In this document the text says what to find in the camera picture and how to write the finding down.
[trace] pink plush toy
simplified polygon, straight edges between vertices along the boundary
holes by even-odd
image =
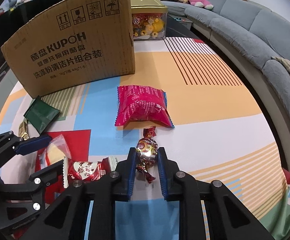
[[[200,8],[204,7],[207,10],[212,10],[214,8],[214,5],[211,5],[208,0],[189,0],[189,3]]]

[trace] sofa backrest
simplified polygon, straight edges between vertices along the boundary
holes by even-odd
[[[266,42],[290,60],[290,22],[267,7],[243,0],[209,0],[213,12],[225,17]]]

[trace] gold lid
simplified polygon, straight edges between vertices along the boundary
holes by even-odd
[[[131,13],[167,13],[167,6],[160,0],[130,0]]]

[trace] silver screw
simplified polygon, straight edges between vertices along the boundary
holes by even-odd
[[[35,184],[39,184],[40,183],[40,178],[36,178],[34,179]]]
[[[214,181],[213,181],[213,185],[214,185],[215,187],[220,187],[220,186],[222,186],[223,184],[222,184],[222,182],[219,181],[219,180],[214,180]]]
[[[75,181],[72,183],[72,185],[73,185],[74,187],[80,187],[80,186],[82,185],[82,182],[81,182],[81,180],[75,180]]]
[[[34,210],[40,210],[40,204],[39,203],[34,203],[32,205],[32,207],[34,208]]]
[[[119,176],[119,172],[118,171],[112,171],[111,173],[109,173],[109,176],[111,176],[112,178],[117,178]]]
[[[179,178],[183,178],[183,177],[185,177],[185,172],[183,172],[183,171],[178,171],[178,172],[176,172],[176,176],[177,177],[179,177]]]

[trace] gray sofa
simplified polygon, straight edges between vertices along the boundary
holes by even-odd
[[[246,77],[272,118],[290,171],[290,75],[271,59],[290,60],[290,22],[254,2],[209,1],[214,5],[211,11],[190,4],[164,4],[170,14],[192,20],[193,27]]]

